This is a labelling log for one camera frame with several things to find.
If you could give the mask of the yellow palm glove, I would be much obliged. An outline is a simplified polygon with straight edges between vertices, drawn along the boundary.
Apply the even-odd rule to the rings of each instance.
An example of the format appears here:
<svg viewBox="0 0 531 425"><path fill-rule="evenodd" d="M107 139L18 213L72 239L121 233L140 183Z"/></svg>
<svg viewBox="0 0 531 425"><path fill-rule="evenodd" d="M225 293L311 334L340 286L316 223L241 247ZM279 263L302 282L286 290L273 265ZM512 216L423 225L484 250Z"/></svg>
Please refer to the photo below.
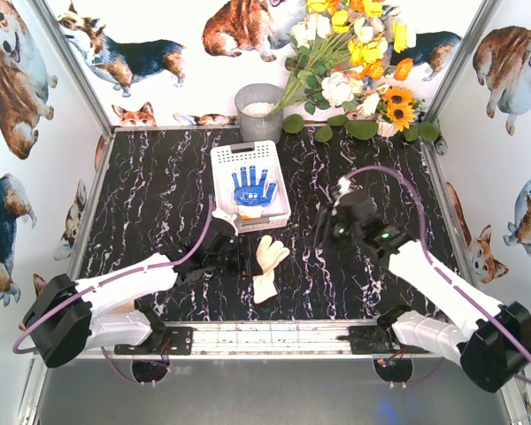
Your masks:
<svg viewBox="0 0 531 425"><path fill-rule="evenodd" d="M264 212L264 206L237 206L237 214L242 218L242 220L257 220L262 217Z"/></svg>

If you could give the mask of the blue dotted work glove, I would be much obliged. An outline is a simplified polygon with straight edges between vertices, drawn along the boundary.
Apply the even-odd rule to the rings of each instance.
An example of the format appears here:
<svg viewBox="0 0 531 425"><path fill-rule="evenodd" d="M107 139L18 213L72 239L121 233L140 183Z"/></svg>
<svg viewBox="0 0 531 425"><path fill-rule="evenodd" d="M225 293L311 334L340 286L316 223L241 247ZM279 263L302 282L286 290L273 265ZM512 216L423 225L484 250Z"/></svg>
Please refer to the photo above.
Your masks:
<svg viewBox="0 0 531 425"><path fill-rule="evenodd" d="M268 177L268 169L264 168L258 175L257 168L242 166L231 174L234 189L233 200L236 206L269 206L278 189L277 182Z"/></svg>

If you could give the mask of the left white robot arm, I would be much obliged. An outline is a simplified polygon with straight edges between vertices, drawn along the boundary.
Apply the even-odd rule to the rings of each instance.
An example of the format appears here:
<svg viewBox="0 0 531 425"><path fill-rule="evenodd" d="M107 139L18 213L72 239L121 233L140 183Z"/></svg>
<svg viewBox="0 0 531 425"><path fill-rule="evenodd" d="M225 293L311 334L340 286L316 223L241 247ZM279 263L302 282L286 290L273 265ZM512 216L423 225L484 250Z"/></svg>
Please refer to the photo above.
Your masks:
<svg viewBox="0 0 531 425"><path fill-rule="evenodd" d="M213 218L199 237L172 243L118 271L73 281L67 274L42 288L23 319L49 368L111 345L161 343L164 325L135 300L201 281L208 274L251 278L262 271L256 247L228 221Z"/></svg>

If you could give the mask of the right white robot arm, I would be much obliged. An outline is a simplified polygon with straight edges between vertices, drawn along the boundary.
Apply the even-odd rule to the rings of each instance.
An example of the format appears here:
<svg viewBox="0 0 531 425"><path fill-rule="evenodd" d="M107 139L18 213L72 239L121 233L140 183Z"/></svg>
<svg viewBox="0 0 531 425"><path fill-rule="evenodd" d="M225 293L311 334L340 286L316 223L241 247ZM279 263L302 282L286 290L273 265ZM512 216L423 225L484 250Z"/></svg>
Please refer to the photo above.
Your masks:
<svg viewBox="0 0 531 425"><path fill-rule="evenodd" d="M418 347L458 365L481 389L494 393L531 365L531 315L477 290L425 250L401 226L385 222L362 189L346 179L334 203L319 210L313 245L358 250L389 274L410 283L447 317L439 321L400 305L377 325L398 344Z"/></svg>

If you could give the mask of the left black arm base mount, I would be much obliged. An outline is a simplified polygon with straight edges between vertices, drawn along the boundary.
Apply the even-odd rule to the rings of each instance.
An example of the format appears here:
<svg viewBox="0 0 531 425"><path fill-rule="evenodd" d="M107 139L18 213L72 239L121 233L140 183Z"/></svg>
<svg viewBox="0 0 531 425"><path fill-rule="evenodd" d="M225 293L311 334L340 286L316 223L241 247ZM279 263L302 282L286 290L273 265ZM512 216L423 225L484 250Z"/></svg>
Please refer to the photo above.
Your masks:
<svg viewBox="0 0 531 425"><path fill-rule="evenodd" d="M117 355L169 354L189 355L191 353L194 329L188 326L168 326L152 311L141 312L150 324L150 333L140 344L116 344Z"/></svg>

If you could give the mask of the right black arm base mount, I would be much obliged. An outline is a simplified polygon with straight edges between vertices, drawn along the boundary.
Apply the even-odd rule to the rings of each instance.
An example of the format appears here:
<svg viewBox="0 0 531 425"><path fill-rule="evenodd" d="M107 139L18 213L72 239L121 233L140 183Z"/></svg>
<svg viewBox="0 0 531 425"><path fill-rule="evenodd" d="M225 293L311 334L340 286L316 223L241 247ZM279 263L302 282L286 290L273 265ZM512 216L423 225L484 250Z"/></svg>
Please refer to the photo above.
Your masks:
<svg viewBox="0 0 531 425"><path fill-rule="evenodd" d="M413 313L407 305L392 308L381 315L374 324L349 326L345 335L336 339L350 345L352 354L388 354L403 350L407 354L425 354L427 351L400 343L392 331L392 321L402 313Z"/></svg>

